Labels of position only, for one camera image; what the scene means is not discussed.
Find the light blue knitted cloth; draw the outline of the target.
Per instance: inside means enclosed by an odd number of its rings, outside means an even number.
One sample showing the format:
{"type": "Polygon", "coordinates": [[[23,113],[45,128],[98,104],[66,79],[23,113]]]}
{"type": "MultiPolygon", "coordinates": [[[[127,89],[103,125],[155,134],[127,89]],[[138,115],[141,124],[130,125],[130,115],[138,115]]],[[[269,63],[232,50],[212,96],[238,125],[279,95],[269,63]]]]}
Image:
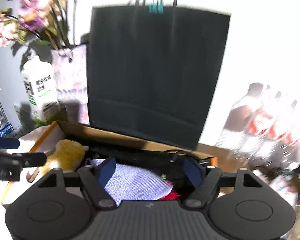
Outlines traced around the light blue knitted cloth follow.
{"type": "Polygon", "coordinates": [[[159,200],[171,193],[173,185],[147,169],[116,164],[104,189],[119,206],[123,200],[159,200]]]}

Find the yellow white plush toy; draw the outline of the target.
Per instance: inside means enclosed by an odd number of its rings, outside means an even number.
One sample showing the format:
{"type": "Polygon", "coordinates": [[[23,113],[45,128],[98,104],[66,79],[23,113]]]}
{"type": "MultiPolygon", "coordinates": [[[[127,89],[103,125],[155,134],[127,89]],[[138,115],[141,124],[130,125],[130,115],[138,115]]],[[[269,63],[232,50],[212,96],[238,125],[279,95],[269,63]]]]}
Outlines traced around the yellow white plush toy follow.
{"type": "Polygon", "coordinates": [[[88,150],[88,146],[82,146],[79,142],[60,140],[53,154],[47,157],[45,165],[39,168],[40,173],[45,175],[54,168],[60,168],[63,172],[74,172],[88,150]]]}

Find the red orange cardboard box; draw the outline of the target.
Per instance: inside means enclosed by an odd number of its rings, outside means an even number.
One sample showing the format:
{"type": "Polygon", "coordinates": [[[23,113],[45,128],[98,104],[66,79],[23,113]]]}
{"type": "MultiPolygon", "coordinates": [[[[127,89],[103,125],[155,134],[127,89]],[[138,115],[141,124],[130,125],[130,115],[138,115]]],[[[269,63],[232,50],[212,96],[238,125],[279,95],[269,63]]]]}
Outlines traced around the red orange cardboard box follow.
{"type": "MultiPolygon", "coordinates": [[[[50,156],[55,151],[57,143],[64,139],[89,147],[75,171],[85,165],[98,166],[108,157],[114,157],[116,164],[144,168],[170,182],[173,190],[180,195],[179,200],[187,198],[194,190],[183,169],[183,161],[186,157],[192,157],[203,166],[218,165],[216,156],[205,153],[202,145],[198,145],[194,151],[184,150],[177,146],[63,121],[55,121],[50,126],[38,127],[19,139],[20,146],[17,149],[9,149],[7,152],[44,152],[50,156]]],[[[10,205],[42,176],[39,167],[24,168],[20,181],[10,182],[6,186],[1,200],[2,205],[10,205]]]]}

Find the red fabric rose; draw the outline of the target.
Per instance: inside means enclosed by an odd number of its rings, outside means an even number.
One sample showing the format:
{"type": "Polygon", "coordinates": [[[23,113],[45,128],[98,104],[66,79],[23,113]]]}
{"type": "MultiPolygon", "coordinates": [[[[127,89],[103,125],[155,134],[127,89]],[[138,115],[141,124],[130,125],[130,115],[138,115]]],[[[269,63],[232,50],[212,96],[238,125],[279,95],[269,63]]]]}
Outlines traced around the red fabric rose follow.
{"type": "Polygon", "coordinates": [[[180,197],[180,195],[172,190],[168,195],[160,198],[160,200],[177,200],[180,197]]]}

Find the white milk carton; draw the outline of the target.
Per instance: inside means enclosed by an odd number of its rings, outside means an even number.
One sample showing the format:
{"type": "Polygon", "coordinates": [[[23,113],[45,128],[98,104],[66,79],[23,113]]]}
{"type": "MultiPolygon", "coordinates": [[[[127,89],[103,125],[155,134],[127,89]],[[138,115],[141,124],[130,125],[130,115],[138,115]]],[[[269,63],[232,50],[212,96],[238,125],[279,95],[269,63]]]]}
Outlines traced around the white milk carton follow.
{"type": "Polygon", "coordinates": [[[61,107],[52,64],[41,61],[38,55],[29,56],[21,75],[36,123],[45,126],[57,120],[61,107]]]}

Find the pack of water bottles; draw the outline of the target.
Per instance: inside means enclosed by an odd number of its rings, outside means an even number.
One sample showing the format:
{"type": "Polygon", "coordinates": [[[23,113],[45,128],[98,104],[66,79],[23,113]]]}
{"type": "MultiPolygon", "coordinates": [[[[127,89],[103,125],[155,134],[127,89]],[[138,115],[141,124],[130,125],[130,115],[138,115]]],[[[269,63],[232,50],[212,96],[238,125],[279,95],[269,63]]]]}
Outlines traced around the pack of water bottles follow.
{"type": "Polygon", "coordinates": [[[233,104],[216,147],[254,167],[294,170],[300,165],[297,100],[262,83],[251,83],[233,104]]]}

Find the lilac glass vase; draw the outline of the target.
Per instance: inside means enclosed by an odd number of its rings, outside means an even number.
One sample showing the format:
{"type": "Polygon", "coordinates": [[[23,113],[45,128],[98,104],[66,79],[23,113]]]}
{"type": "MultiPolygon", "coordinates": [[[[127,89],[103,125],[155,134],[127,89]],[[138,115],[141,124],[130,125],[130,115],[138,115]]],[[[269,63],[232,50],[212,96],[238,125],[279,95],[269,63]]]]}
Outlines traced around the lilac glass vase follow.
{"type": "Polygon", "coordinates": [[[89,125],[87,92],[87,45],[52,50],[58,102],[68,122],[89,125]]]}

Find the black paper shopping bag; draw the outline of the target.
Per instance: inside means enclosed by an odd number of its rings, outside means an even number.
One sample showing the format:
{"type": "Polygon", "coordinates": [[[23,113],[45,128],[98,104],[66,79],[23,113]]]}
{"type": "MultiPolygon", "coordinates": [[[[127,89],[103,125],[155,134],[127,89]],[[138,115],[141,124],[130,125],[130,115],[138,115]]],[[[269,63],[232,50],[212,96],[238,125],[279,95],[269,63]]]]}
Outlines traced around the black paper shopping bag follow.
{"type": "Polygon", "coordinates": [[[193,150],[221,70],[230,16],[178,0],[94,7],[90,125],[193,150]]]}

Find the artificial flower bouquet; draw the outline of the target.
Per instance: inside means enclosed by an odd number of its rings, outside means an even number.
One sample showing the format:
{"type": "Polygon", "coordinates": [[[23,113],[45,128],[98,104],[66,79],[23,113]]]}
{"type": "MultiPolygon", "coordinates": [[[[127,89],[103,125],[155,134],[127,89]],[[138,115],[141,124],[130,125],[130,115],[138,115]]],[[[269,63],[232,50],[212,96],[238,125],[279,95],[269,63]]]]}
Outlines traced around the artificial flower bouquet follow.
{"type": "Polygon", "coordinates": [[[12,8],[0,9],[0,47],[12,43],[23,45],[28,36],[54,50],[75,46],[75,39],[68,38],[68,0],[16,1],[19,3],[16,14],[12,8]]]}

